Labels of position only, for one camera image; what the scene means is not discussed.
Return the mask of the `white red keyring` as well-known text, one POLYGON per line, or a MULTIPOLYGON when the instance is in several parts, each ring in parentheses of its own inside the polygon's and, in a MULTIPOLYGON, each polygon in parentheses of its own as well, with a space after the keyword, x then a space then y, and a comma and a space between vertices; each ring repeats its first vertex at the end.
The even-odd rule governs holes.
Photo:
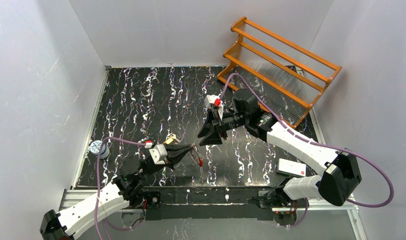
POLYGON ((196 145, 193 144, 191 147, 192 147, 192 150, 190 151, 190 154, 191 154, 192 158, 202 168, 204 165, 202 155, 198 151, 196 145))

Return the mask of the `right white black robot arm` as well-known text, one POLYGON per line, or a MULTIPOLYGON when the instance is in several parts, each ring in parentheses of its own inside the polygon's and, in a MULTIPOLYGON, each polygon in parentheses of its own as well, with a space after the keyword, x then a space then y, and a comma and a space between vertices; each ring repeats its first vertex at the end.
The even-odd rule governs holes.
POLYGON ((288 178, 256 200, 286 206, 299 199, 319 199, 339 207, 347 201, 362 180, 354 155, 317 146, 311 138, 283 126, 272 113, 260 108, 247 88, 234 92, 233 97, 235 108, 228 112, 224 112, 219 96, 205 97, 207 117, 198 134, 200 146, 220 145, 229 130, 244 126, 250 135, 286 150, 316 172, 313 176, 288 178))

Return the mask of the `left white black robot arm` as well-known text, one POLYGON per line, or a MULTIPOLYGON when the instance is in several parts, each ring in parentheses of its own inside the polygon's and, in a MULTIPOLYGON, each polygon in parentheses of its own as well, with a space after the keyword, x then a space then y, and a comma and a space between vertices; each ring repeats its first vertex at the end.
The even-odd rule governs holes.
POLYGON ((153 196, 143 191, 144 181, 159 170, 174 169, 195 149, 193 144, 162 143, 151 147, 135 172, 116 176, 111 183, 69 208, 46 212, 39 229, 42 238, 76 240, 90 227, 119 210, 151 203, 153 196))

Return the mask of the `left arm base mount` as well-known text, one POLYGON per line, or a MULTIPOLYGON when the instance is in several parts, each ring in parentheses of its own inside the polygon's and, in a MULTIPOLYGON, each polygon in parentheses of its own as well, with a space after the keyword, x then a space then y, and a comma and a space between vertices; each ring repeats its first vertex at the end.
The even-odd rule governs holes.
POLYGON ((132 209, 156 210, 161 207, 161 192, 139 190, 125 197, 132 209))

